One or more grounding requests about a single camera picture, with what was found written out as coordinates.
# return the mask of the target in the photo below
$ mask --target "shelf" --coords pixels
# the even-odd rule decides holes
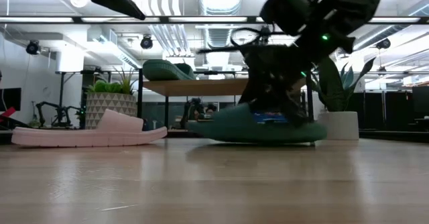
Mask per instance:
[[[241,95],[247,79],[145,81],[143,87],[166,97]]]

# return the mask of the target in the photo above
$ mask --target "white planter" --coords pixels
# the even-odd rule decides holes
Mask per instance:
[[[106,109],[137,116],[137,104],[132,95],[120,93],[88,93],[86,98],[85,129],[95,129]]]
[[[317,122],[326,127],[326,140],[359,140],[357,112],[321,113]]]

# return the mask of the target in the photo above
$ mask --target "blue label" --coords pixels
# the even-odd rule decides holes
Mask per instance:
[[[281,114],[276,112],[268,112],[268,113],[253,113],[253,119],[257,123],[288,123],[289,121]]]

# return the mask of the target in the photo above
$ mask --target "patterned planter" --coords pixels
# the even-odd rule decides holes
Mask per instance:
[[[119,93],[88,93],[85,129],[95,129],[106,109],[136,117],[137,103],[131,95]]]

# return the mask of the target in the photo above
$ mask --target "security camera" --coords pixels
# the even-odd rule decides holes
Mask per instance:
[[[37,56],[38,54],[40,54],[40,50],[41,48],[39,46],[38,40],[30,40],[29,44],[27,45],[27,48],[25,49],[25,51],[32,56]]]
[[[152,48],[152,46],[154,46],[154,43],[152,42],[151,38],[151,35],[144,35],[143,39],[140,42],[140,46],[145,50]]]
[[[386,38],[376,43],[375,47],[380,50],[380,49],[387,49],[390,47],[390,45],[391,45],[390,40]]]

